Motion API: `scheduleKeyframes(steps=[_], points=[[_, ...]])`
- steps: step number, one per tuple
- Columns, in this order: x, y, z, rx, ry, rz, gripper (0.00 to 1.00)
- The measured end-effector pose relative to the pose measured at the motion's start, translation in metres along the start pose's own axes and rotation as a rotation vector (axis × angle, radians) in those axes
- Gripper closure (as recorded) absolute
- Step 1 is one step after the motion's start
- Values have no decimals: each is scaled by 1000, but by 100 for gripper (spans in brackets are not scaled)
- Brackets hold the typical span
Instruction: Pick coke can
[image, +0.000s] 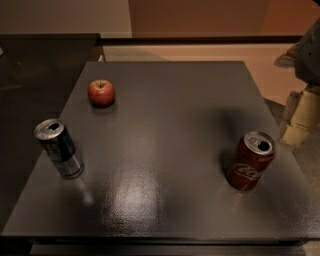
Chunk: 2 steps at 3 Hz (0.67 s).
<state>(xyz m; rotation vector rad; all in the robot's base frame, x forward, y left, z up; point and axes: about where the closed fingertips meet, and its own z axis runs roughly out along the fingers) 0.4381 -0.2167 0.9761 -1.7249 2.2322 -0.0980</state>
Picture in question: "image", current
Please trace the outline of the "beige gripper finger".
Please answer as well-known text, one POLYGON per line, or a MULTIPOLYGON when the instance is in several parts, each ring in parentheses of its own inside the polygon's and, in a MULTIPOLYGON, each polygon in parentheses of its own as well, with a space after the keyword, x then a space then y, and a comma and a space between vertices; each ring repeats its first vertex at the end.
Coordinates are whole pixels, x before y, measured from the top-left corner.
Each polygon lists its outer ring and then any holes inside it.
POLYGON ((299 44, 291 46, 285 53, 281 54, 274 61, 274 64, 280 68, 293 68, 298 53, 299 44))
POLYGON ((320 87, 308 85, 287 98, 280 124, 280 141, 299 146, 320 124, 320 87))

